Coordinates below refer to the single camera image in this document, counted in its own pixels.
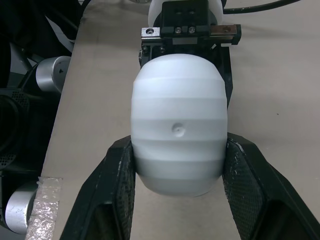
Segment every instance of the white dome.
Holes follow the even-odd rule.
[[[222,174],[227,142],[225,83],[215,65],[190,54],[146,63],[133,86],[131,140],[147,188],[208,192]]]

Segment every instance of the textured gripper pad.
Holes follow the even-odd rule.
[[[124,149],[121,159],[121,171],[115,198],[115,209],[118,216],[123,239],[130,239],[135,202],[134,157],[131,143]]]
[[[223,184],[234,222],[242,240],[252,239],[264,207],[263,192],[251,172],[242,147],[227,140]]]

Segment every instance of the table surface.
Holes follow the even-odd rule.
[[[266,0],[228,0],[245,7]],[[320,220],[320,1],[228,15],[241,24],[231,46],[233,94],[228,131],[256,143]],[[77,35],[43,177],[63,178],[53,235],[60,238],[84,181],[112,143],[130,134],[148,6],[92,0]],[[157,195],[136,183],[132,240],[240,239],[220,179],[197,198]]]

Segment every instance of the silver cylinder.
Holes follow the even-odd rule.
[[[71,57],[59,56],[41,61],[36,68],[35,78],[39,88],[44,92],[60,95]]]
[[[38,185],[35,182],[19,187],[5,208],[5,223],[17,234],[26,234]]]

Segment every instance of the screw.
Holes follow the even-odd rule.
[[[147,46],[142,46],[142,51],[144,53],[148,52],[149,48]]]
[[[176,34],[180,34],[180,33],[182,32],[182,28],[179,27],[179,26],[177,26],[177,27],[174,29],[174,32],[175,32]]]
[[[194,34],[196,32],[196,28],[194,26],[189,27],[189,33]]]
[[[148,28],[145,32],[148,35],[152,35],[152,34],[154,34],[155,30],[153,30],[153,28]]]
[[[166,51],[166,49],[163,46],[161,46],[160,47],[160,53],[164,53],[165,51]]]
[[[229,32],[231,31],[231,28],[228,27],[228,26],[225,26],[225,27],[223,28],[223,31],[224,31],[225,33],[229,33]]]

